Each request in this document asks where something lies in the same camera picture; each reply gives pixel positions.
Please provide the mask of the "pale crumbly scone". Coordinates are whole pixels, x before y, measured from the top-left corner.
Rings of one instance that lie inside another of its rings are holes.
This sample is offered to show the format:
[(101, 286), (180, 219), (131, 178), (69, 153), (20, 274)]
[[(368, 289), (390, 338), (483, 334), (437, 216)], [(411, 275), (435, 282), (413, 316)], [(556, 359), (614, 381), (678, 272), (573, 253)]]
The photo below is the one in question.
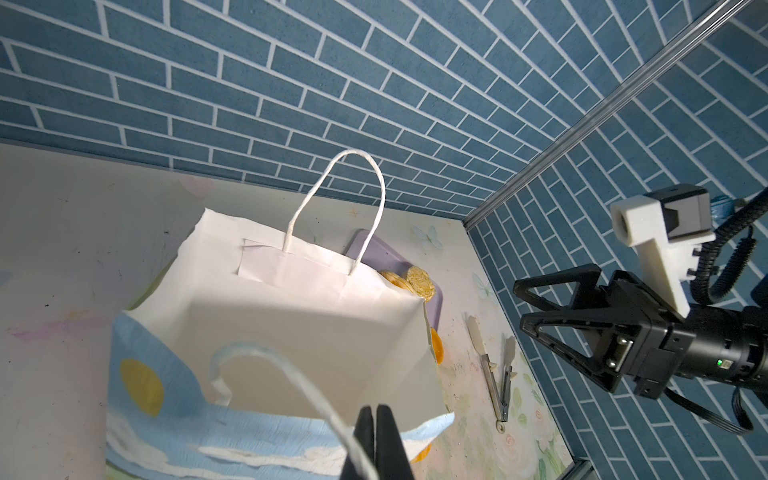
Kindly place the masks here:
[(421, 296), (426, 302), (432, 300), (436, 293), (436, 288), (429, 274), (425, 270), (417, 266), (411, 266), (406, 272), (405, 279), (415, 293)]

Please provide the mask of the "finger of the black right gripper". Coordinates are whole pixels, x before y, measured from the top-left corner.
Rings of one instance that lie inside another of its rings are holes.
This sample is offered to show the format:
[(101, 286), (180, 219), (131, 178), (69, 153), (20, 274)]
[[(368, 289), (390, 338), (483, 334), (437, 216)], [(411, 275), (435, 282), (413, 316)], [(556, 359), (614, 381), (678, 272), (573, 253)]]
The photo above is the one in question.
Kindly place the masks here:
[[(602, 346), (592, 356), (587, 357), (549, 333), (543, 332), (545, 327), (568, 327), (597, 333), (598, 344)], [(605, 314), (599, 314), (597, 309), (533, 312), (521, 317), (520, 328), (602, 390), (612, 392), (612, 369), (607, 366), (604, 357), (610, 339), (609, 336), (602, 339), (605, 330), (611, 331), (612, 322)]]
[(517, 280), (513, 294), (541, 311), (607, 308), (603, 288), (598, 285), (601, 274), (602, 269), (590, 263)]

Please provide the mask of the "white paper gift bag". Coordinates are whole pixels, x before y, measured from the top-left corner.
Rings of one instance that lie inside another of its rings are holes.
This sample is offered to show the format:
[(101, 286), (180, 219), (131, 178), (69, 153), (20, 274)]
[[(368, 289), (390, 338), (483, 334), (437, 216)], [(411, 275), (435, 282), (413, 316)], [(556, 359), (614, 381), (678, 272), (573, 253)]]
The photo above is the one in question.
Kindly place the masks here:
[(454, 421), (426, 302), (355, 259), (206, 210), (112, 325), (110, 479), (339, 479), (362, 407), (409, 462)]

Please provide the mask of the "orange egg tart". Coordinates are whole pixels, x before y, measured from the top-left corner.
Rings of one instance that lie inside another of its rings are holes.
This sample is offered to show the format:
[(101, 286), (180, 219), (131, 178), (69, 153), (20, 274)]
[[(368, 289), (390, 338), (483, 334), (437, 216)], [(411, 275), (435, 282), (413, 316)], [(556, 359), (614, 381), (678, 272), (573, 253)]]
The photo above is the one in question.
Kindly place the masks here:
[(444, 355), (445, 355), (442, 340), (437, 330), (433, 327), (430, 328), (430, 335), (431, 335), (431, 347), (433, 350), (435, 361), (438, 365), (441, 365), (444, 361)]

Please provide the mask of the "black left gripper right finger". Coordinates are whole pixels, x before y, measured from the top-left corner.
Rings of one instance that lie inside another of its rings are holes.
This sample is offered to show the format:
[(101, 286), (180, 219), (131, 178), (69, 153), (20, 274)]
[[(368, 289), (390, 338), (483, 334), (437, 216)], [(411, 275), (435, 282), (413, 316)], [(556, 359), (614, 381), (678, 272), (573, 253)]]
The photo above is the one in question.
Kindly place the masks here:
[(393, 412), (379, 405), (375, 419), (375, 466), (381, 480), (414, 480)]

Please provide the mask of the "metal tongs with white tips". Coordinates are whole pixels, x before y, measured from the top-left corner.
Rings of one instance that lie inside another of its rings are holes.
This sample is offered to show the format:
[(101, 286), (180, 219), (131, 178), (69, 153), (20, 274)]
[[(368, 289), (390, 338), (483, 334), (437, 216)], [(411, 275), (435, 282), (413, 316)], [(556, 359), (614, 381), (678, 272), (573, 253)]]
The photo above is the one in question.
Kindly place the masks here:
[(509, 420), (509, 409), (512, 397), (511, 382), (517, 373), (513, 370), (513, 362), (517, 352), (517, 342), (512, 336), (506, 339), (503, 351), (503, 364), (501, 368), (501, 382), (495, 377), (497, 365), (493, 363), (485, 348), (479, 324), (474, 316), (466, 320), (470, 340), (479, 355), (481, 369), (485, 377), (492, 408), (496, 417), (496, 429), (499, 433), (506, 431)]

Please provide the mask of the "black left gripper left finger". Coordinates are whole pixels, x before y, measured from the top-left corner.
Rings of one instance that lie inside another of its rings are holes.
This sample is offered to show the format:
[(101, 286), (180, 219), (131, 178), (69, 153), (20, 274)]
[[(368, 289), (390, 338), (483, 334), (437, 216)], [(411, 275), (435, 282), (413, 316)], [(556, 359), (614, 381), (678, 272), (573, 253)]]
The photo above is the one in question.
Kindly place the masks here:
[(370, 406), (360, 409), (353, 434), (356, 443), (345, 459), (339, 479), (377, 479), (378, 472), (374, 462), (374, 419)]

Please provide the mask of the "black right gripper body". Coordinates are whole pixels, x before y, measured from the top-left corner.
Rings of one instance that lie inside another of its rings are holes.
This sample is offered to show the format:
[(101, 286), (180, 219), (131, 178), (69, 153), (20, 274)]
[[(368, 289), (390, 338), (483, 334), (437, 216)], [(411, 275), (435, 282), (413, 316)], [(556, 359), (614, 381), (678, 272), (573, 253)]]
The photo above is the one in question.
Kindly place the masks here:
[(674, 376), (703, 377), (713, 358), (706, 344), (706, 324), (714, 309), (690, 306), (683, 318), (651, 291), (636, 275), (617, 270), (600, 288), (607, 325), (598, 329), (594, 361), (599, 371), (592, 380), (613, 393), (628, 376), (636, 382), (635, 394), (659, 398)]

